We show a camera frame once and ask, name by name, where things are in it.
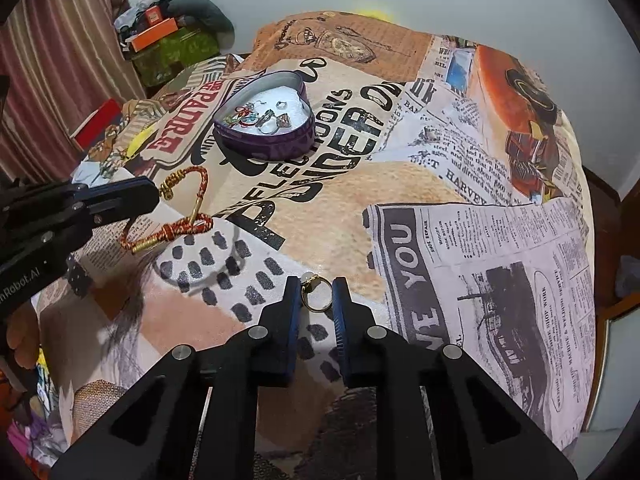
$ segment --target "curtain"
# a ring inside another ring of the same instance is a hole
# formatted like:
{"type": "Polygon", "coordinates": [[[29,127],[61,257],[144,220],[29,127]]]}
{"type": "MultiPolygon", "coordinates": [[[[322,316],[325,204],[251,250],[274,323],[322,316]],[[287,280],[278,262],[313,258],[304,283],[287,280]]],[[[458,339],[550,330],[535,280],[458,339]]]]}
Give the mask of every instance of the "curtain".
{"type": "Polygon", "coordinates": [[[108,98],[144,98],[113,28],[114,14],[127,5],[21,0],[0,28],[0,73],[11,79],[0,168],[9,177],[68,178],[81,158],[69,135],[82,121],[108,98]]]}

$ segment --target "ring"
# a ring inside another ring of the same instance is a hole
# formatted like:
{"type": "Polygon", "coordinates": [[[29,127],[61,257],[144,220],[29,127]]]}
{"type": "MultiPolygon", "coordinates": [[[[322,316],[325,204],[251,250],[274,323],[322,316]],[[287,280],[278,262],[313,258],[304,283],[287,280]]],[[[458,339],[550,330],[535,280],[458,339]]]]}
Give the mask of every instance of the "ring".
{"type": "Polygon", "coordinates": [[[277,132],[277,131],[280,129],[280,127],[278,126],[278,123],[275,123],[275,124],[273,125],[273,130],[270,130],[270,131],[268,131],[268,132],[265,132],[265,131],[263,130],[263,128],[265,127],[265,124],[262,124],[260,127],[258,127],[258,129],[260,130],[260,133],[262,133],[262,134],[265,134],[265,135],[271,135],[271,134],[274,134],[275,132],[277,132]]]}
{"type": "Polygon", "coordinates": [[[322,276],[319,276],[318,274],[315,274],[314,272],[305,272],[300,278],[300,280],[302,282],[302,290],[300,290],[300,296],[302,297],[302,304],[306,307],[307,310],[311,312],[315,312],[316,314],[321,314],[331,308],[331,305],[333,303],[333,298],[324,307],[313,308],[312,306],[309,306],[309,304],[306,302],[306,297],[305,297],[305,293],[308,294],[307,289],[311,288],[311,283],[313,283],[314,280],[320,280],[321,282],[325,282],[327,285],[329,285],[329,288],[331,288],[331,283],[329,283],[329,280],[323,278],[322,276]]]}

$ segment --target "yellow object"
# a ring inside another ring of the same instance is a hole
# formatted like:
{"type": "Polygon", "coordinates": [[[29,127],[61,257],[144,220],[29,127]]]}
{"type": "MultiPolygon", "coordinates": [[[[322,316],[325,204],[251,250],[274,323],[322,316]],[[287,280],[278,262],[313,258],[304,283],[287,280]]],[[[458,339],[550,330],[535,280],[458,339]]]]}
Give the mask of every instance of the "yellow object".
{"type": "Polygon", "coordinates": [[[127,158],[131,158],[134,156],[140,147],[145,143],[145,141],[151,137],[151,134],[155,131],[154,125],[146,127],[139,134],[137,134],[133,140],[129,143],[129,147],[127,148],[127,158]]]}
{"type": "Polygon", "coordinates": [[[377,20],[382,20],[383,22],[393,23],[393,19],[386,12],[382,12],[382,10],[356,10],[356,14],[361,16],[367,16],[368,18],[376,18],[377,20]]]}

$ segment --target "black spot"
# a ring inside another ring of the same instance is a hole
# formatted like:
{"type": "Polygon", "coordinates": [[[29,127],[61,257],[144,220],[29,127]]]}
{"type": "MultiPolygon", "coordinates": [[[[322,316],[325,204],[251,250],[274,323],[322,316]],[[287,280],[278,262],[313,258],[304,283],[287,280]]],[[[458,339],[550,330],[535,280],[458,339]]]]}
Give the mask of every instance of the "black spot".
{"type": "Polygon", "coordinates": [[[234,306],[232,306],[231,312],[236,314],[238,321],[242,323],[248,323],[253,319],[253,316],[249,312],[249,309],[242,303],[236,303],[234,306]]]}
{"type": "Polygon", "coordinates": [[[340,362],[340,351],[334,346],[329,350],[329,357],[333,359],[335,362],[340,362]]]}
{"type": "Polygon", "coordinates": [[[200,249],[200,261],[203,265],[213,265],[216,261],[213,259],[211,251],[206,247],[200,249]]]}
{"type": "Polygon", "coordinates": [[[225,265],[226,270],[228,270],[229,274],[231,274],[232,276],[237,276],[238,274],[240,274],[240,267],[238,266],[238,262],[236,262],[236,259],[233,256],[229,256],[225,260],[225,265]]]}
{"type": "Polygon", "coordinates": [[[269,276],[267,276],[261,270],[259,270],[258,272],[255,273],[255,279],[258,280],[258,283],[260,283],[260,286],[264,290],[271,290],[275,286],[275,285],[273,285],[273,282],[271,281],[271,278],[269,276]]]}
{"type": "Polygon", "coordinates": [[[284,270],[282,270],[282,267],[279,266],[277,261],[270,256],[264,261],[264,264],[267,266],[267,269],[269,269],[275,276],[281,276],[284,274],[284,270]]]}
{"type": "Polygon", "coordinates": [[[163,280],[168,280],[173,273],[174,273],[173,262],[162,262],[160,264],[160,277],[163,280]]]}
{"type": "Polygon", "coordinates": [[[264,303],[264,298],[262,297],[260,292],[255,290],[253,285],[249,285],[246,288],[246,291],[244,292],[244,297],[247,298],[249,300],[249,303],[251,303],[253,306],[256,306],[257,304],[260,304],[260,303],[264,303]]]}
{"type": "Polygon", "coordinates": [[[298,339],[298,357],[303,361],[307,361],[311,359],[316,353],[314,352],[309,339],[306,337],[301,337],[298,339]]]}
{"type": "Polygon", "coordinates": [[[340,372],[336,370],[329,361],[322,361],[320,371],[330,383],[335,383],[335,381],[340,379],[340,372]]]}
{"type": "Polygon", "coordinates": [[[196,262],[189,262],[187,264],[187,268],[189,269],[189,274],[192,278],[202,277],[202,271],[200,270],[200,266],[196,262]]]}
{"type": "Polygon", "coordinates": [[[246,258],[248,256],[251,256],[251,251],[249,250],[248,245],[246,244],[246,242],[244,240],[238,240],[236,243],[236,251],[238,251],[238,254],[242,257],[242,258],[246,258]]]}
{"type": "Polygon", "coordinates": [[[322,325],[307,325],[306,329],[309,330],[311,337],[316,341],[322,341],[329,335],[322,325]]]}
{"type": "Polygon", "coordinates": [[[213,240],[213,243],[215,243],[217,247],[219,247],[222,250],[226,249],[226,239],[225,237],[223,237],[220,231],[216,231],[211,238],[213,240]]]}
{"type": "Polygon", "coordinates": [[[222,290],[228,290],[233,286],[231,285],[231,280],[229,280],[226,272],[219,272],[216,279],[218,280],[218,285],[222,290]]]}
{"type": "Polygon", "coordinates": [[[189,291],[189,278],[187,277],[187,271],[181,270],[180,274],[178,274],[178,286],[180,287],[180,292],[188,292],[189,291]]]}
{"type": "Polygon", "coordinates": [[[218,304],[216,293],[213,292],[213,290],[211,290],[208,286],[202,289],[202,301],[204,301],[208,305],[218,304]]]}

